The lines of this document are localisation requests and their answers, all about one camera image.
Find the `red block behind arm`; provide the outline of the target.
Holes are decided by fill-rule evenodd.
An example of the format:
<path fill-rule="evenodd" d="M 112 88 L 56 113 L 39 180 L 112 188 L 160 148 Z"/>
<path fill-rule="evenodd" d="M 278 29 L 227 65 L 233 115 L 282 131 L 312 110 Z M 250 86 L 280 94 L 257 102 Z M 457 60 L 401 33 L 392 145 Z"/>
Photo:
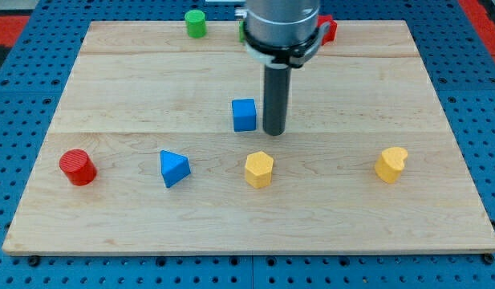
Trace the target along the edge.
<path fill-rule="evenodd" d="M 324 34 L 321 45 L 324 46 L 327 43 L 331 43 L 335 40 L 338 24 L 333 19 L 331 14 L 319 15 L 317 27 L 321 27 L 324 23 L 328 24 L 328 30 Z"/>

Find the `green block behind arm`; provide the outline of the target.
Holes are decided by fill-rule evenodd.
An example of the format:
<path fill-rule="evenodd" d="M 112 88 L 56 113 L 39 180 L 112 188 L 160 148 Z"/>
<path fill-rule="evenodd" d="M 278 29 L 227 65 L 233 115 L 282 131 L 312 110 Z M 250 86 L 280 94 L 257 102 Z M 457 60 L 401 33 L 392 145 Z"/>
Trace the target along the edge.
<path fill-rule="evenodd" d="M 241 20 L 238 22 L 238 39 L 240 43 L 245 42 L 244 24 L 245 20 Z"/>

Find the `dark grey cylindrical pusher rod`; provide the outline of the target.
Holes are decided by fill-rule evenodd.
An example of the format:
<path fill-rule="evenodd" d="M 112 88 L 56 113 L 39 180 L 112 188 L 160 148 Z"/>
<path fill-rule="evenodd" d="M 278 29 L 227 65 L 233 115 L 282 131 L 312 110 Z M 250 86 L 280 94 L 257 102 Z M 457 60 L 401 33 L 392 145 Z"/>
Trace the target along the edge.
<path fill-rule="evenodd" d="M 290 67 L 264 68 L 262 127 L 271 136 L 279 136 L 285 131 L 290 77 Z"/>

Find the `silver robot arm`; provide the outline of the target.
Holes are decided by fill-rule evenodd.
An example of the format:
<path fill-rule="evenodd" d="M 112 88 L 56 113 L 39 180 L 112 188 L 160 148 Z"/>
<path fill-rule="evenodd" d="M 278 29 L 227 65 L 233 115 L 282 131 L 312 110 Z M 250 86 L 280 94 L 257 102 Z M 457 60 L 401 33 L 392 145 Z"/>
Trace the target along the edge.
<path fill-rule="evenodd" d="M 332 30 L 319 21 L 319 0 L 246 0 L 235 10 L 243 21 L 245 48 L 263 65 L 262 128 L 271 136 L 285 132 L 291 71 L 319 51 Z"/>

